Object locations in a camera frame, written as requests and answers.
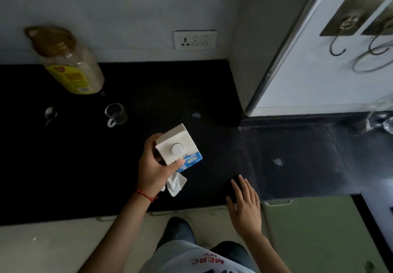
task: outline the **t-shirt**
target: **t-shirt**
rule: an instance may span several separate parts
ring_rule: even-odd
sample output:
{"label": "t-shirt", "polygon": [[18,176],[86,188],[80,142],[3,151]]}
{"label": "t-shirt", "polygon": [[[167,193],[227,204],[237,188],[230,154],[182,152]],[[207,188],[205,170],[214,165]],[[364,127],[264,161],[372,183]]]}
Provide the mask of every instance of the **t-shirt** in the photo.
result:
{"label": "t-shirt", "polygon": [[183,240],[161,246],[139,273],[255,273],[234,261]]}

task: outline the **black countertop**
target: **black countertop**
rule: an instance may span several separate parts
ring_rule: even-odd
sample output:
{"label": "black countertop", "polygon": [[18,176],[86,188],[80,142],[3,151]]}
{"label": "black countertop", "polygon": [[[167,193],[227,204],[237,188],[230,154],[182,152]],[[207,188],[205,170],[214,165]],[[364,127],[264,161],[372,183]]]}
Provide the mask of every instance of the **black countertop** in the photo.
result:
{"label": "black countertop", "polygon": [[[225,204],[238,174],[262,200],[364,193],[381,206],[375,185],[393,192],[393,137],[386,132],[356,136],[342,123],[238,127],[241,107],[226,61],[100,66],[104,93],[94,95],[68,93],[39,65],[0,67],[9,74],[0,224],[117,214],[135,188],[145,139],[180,123],[203,160],[183,172],[188,181],[178,196],[160,193],[150,211]],[[129,119],[108,128],[104,110],[114,102]],[[58,116],[45,127],[50,106]],[[392,247],[393,224],[381,224]]]}

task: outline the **electrical outlet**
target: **electrical outlet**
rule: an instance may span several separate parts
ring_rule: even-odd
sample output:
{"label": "electrical outlet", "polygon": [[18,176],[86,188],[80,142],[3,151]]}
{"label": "electrical outlet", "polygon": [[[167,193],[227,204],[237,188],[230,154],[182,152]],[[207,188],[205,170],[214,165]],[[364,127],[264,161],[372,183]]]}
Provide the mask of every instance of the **electrical outlet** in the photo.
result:
{"label": "electrical outlet", "polygon": [[214,49],[217,31],[174,31],[174,48],[177,50]]}

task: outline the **cabinet door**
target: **cabinet door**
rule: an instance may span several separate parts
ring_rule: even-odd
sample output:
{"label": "cabinet door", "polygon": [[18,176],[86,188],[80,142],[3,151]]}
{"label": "cabinet door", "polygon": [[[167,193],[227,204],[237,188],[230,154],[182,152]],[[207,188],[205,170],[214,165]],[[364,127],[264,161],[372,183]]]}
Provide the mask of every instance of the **cabinet door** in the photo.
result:
{"label": "cabinet door", "polygon": [[[355,73],[351,67],[357,57],[368,51],[373,38],[362,32],[393,0],[385,0],[354,35],[338,37],[333,52],[346,52],[335,57],[329,53],[334,36],[320,34],[344,1],[322,0],[257,107],[305,107],[293,113],[353,112],[362,105],[384,101],[392,93],[393,64],[367,74]],[[380,36],[373,47],[392,40],[393,35]],[[391,60],[393,47],[382,55],[366,56],[358,69],[374,69]]]}
{"label": "cabinet door", "polygon": [[293,273],[387,273],[350,196],[305,197],[264,206],[277,253]]}

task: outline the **white stain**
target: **white stain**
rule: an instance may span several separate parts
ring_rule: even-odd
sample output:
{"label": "white stain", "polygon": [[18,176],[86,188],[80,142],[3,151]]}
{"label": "white stain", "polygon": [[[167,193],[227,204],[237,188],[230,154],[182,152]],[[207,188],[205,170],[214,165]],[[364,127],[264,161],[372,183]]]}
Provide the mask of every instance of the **white stain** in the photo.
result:
{"label": "white stain", "polygon": [[281,158],[271,159],[271,161],[278,166],[284,166],[284,161],[282,161]]}

